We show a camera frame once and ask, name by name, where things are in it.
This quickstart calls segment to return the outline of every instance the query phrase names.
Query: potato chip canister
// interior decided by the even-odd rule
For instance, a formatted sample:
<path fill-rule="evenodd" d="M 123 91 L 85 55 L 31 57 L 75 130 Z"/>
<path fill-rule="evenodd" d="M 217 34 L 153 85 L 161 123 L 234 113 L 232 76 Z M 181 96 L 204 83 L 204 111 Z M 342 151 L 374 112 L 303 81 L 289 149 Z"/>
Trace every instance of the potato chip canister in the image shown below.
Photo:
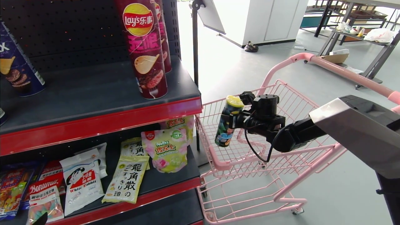
<path fill-rule="evenodd" d="M 45 82 L 24 54 L 10 30 L 0 18 L 0 73 L 18 92 L 26 97 L 44 90 Z"/>
<path fill-rule="evenodd" d="M 168 44 L 167 30 L 165 27 L 165 20 L 164 20 L 164 8 L 162 5 L 162 0 L 155 0 L 155 2 L 156 2 L 155 4 L 156 4 L 158 26 L 160 27 L 162 59 L 164 60 L 165 73 L 169 73 L 172 70 L 172 65 L 171 65 L 170 47 Z"/>
<path fill-rule="evenodd" d="M 6 113 L 0 108 L 0 126 L 7 121 L 8 117 Z"/>
<path fill-rule="evenodd" d="M 114 0 L 139 91 L 146 99 L 167 94 L 160 28 L 154 0 Z"/>
<path fill-rule="evenodd" d="M 229 128 L 229 114 L 242 111 L 244 104 L 238 96 L 228 95 L 226 97 L 225 107 L 221 112 L 220 122 L 218 124 L 215 143 L 221 147 L 229 146 L 235 129 Z"/>

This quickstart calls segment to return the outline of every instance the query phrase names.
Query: yellow candy bag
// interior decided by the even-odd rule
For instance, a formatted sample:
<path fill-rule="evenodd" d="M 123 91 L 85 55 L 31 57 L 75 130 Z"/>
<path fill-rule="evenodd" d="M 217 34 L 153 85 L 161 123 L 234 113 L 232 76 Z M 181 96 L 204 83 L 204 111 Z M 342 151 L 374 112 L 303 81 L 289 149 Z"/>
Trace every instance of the yellow candy bag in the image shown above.
<path fill-rule="evenodd" d="M 149 156 L 120 156 L 104 202 L 136 203 L 140 184 L 149 163 Z"/>
<path fill-rule="evenodd" d="M 148 155 L 143 149 L 142 138 L 134 137 L 125 140 L 121 143 L 121 156 L 141 156 Z M 150 169 L 150 164 L 147 164 L 146 170 Z"/>

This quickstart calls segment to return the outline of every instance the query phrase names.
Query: shopping cart handle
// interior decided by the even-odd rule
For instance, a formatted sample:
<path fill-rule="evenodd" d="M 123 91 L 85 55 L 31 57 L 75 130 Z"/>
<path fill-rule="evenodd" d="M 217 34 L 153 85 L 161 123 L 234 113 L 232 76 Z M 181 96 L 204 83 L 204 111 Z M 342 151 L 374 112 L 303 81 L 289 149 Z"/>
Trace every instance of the shopping cart handle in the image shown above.
<path fill-rule="evenodd" d="M 277 64 L 276 66 L 272 67 L 272 69 L 268 72 L 267 76 L 264 79 L 264 82 L 262 83 L 261 87 L 267 87 L 268 84 L 271 81 L 272 76 L 274 75 L 274 73 L 294 62 L 299 62 L 299 61 L 303 61 L 303 60 L 307 60 L 310 62 L 313 62 L 317 65 L 319 65 L 320 67 L 323 67 L 325 69 L 328 69 L 344 78 L 347 78 L 349 80 L 354 81 L 355 83 L 362 85 L 366 88 L 369 88 L 383 96 L 385 96 L 386 98 L 388 98 L 390 101 L 396 103 L 396 104 L 400 104 L 400 92 L 398 91 L 393 91 L 383 85 L 380 85 L 364 76 L 361 76 L 359 74 L 356 74 L 350 70 L 347 70 L 343 67 L 340 67 L 336 64 L 333 64 L 329 61 L 326 61 L 325 59 L 322 59 L 321 57 L 318 57 L 314 54 L 311 53 L 299 53 L 296 55 L 293 55 L 291 57 L 289 57 L 288 59 L 286 59 L 285 61 Z"/>

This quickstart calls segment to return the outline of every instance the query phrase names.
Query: red shelf edge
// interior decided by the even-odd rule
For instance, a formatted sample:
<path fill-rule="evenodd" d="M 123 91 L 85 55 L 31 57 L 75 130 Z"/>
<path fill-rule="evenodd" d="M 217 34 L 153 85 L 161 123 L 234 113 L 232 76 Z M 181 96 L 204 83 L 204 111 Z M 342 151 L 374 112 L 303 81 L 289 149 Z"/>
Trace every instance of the red shelf edge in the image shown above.
<path fill-rule="evenodd" d="M 204 224 L 204 222 L 202 220 L 200 220 L 200 221 L 194 222 L 190 225 L 203 225 L 203 224 Z"/>
<path fill-rule="evenodd" d="M 0 135 L 0 157 L 201 113 L 201 98 L 158 104 Z"/>
<path fill-rule="evenodd" d="M 201 181 L 199 177 L 193 178 L 188 181 L 184 181 L 182 183 L 172 185 L 166 188 L 162 188 L 158 191 L 153 191 L 148 194 L 144 194 L 138 197 L 136 204 L 120 202 L 110 206 L 106 206 L 100 209 L 93 210 L 91 212 L 79 214 L 73 217 L 64 218 L 52 223 L 47 223 L 49 225 L 57 224 L 57 225 L 82 225 L 91 222 L 95 222 L 101 219 L 105 219 L 119 213 L 124 213 L 126 211 L 141 207 L 143 205 L 147 205 L 149 203 L 161 200 L 163 198 L 167 198 L 172 195 L 179 194 L 184 191 L 191 190 L 201 185 Z"/>

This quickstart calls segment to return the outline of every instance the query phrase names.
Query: cardboard box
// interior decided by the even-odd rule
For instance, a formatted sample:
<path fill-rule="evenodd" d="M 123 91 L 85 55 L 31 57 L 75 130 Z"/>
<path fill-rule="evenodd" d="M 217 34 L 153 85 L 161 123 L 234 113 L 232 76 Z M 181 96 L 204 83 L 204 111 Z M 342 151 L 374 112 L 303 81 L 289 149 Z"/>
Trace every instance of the cardboard box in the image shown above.
<path fill-rule="evenodd" d="M 333 55 L 333 56 L 320 56 L 320 58 L 325 59 L 328 62 L 334 63 L 334 64 L 339 64 L 339 63 L 344 63 L 347 59 L 349 54 L 342 54 L 342 55 Z"/>

